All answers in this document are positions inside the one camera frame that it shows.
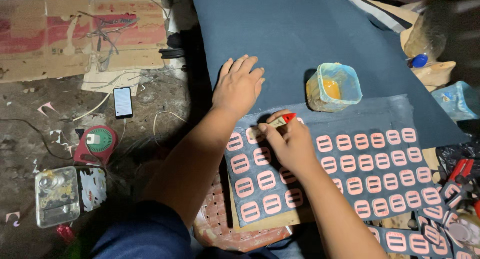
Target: blue bottle cap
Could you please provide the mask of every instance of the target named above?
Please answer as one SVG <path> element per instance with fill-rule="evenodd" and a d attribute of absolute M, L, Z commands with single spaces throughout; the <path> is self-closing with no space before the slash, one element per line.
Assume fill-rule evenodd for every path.
<path fill-rule="evenodd" d="M 428 56 L 426 55 L 417 55 L 412 59 L 412 66 L 414 68 L 421 68 L 428 62 Z"/>

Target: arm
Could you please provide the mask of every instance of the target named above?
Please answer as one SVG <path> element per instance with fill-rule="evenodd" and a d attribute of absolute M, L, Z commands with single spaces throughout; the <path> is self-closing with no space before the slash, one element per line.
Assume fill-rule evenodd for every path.
<path fill-rule="evenodd" d="M 193 224 L 213 182 L 236 122 L 260 94 L 264 70 L 251 71 L 257 60 L 244 55 L 235 62 L 229 59 L 222 66 L 212 109 L 173 148 L 144 191 L 144 200 L 171 207 L 187 227 Z"/>
<path fill-rule="evenodd" d="M 281 110 L 267 119 L 290 113 Z M 264 132 L 279 162 L 302 183 L 315 214 L 323 245 L 331 258 L 387 258 L 362 219 L 352 209 L 337 186 L 318 162 L 308 127 L 291 120 L 279 127 L 262 123 Z"/>

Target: hand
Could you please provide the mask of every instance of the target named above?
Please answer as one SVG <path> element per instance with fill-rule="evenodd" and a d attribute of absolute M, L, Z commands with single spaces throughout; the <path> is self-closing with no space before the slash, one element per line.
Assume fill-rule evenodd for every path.
<path fill-rule="evenodd" d="M 257 57 L 244 55 L 235 62 L 230 58 L 223 64 L 219 82 L 213 92 L 212 109 L 224 109 L 237 120 L 248 113 L 265 81 L 262 78 L 265 72 L 263 68 L 250 72 L 257 61 Z"/>
<path fill-rule="evenodd" d="M 291 112 L 287 109 L 280 110 L 271 115 L 267 123 L 287 113 Z M 277 129 L 266 123 L 260 123 L 258 128 L 266 136 L 282 166 L 295 176 L 301 176 L 310 169 L 316 170 L 320 167 L 308 127 L 296 118 L 279 127 L 279 130 L 284 132 L 283 136 Z"/>

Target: smartphone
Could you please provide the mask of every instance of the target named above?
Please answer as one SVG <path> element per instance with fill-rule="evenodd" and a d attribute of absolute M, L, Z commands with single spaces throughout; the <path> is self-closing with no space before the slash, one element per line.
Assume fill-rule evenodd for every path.
<path fill-rule="evenodd" d="M 129 87 L 115 88 L 113 90 L 113 101 L 116 119 L 134 117 Z"/>

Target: black foam sheet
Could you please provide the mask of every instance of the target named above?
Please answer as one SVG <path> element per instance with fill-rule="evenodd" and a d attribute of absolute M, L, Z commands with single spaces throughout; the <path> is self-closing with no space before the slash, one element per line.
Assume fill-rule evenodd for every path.
<path fill-rule="evenodd" d="M 363 98 L 408 94 L 422 148 L 465 135 L 406 66 L 400 38 L 375 27 L 347 0 L 194 0 L 212 87 L 230 57 L 258 56 L 263 90 L 250 113 L 305 101 L 318 65 L 355 69 Z"/>

